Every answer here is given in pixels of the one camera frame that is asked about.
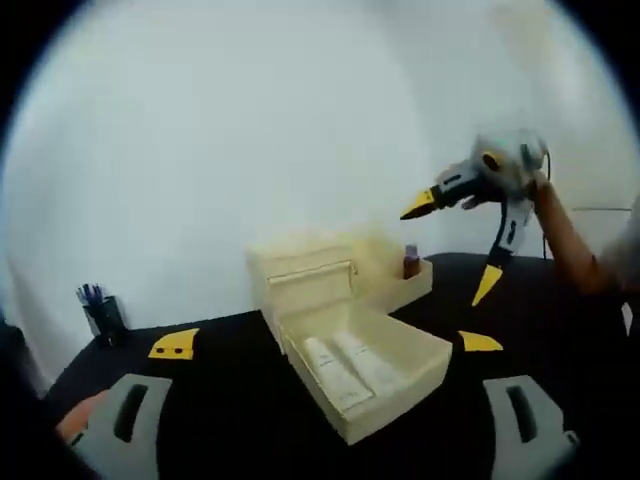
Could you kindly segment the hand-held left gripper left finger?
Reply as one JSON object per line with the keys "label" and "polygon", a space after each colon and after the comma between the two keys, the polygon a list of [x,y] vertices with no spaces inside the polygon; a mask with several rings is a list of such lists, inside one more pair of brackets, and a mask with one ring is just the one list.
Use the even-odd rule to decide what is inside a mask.
{"label": "hand-held left gripper left finger", "polygon": [[70,441],[100,479],[170,479],[197,460],[207,420],[206,332],[132,332],[90,357],[105,395]]}

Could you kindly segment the person's left hand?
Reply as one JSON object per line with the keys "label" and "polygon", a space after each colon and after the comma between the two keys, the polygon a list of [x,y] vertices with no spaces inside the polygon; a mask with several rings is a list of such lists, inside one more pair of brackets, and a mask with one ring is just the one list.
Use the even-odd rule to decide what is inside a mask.
{"label": "person's left hand", "polygon": [[87,397],[74,406],[58,423],[56,430],[67,442],[83,431],[89,422],[89,418],[97,405],[105,398],[108,390],[102,390],[97,394]]}

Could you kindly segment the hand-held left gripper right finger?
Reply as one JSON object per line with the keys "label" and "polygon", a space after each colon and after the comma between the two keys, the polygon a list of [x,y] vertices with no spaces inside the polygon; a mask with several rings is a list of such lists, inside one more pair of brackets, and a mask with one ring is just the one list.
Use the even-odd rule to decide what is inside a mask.
{"label": "hand-held left gripper right finger", "polygon": [[529,359],[452,332],[452,477],[556,479],[580,445]]}

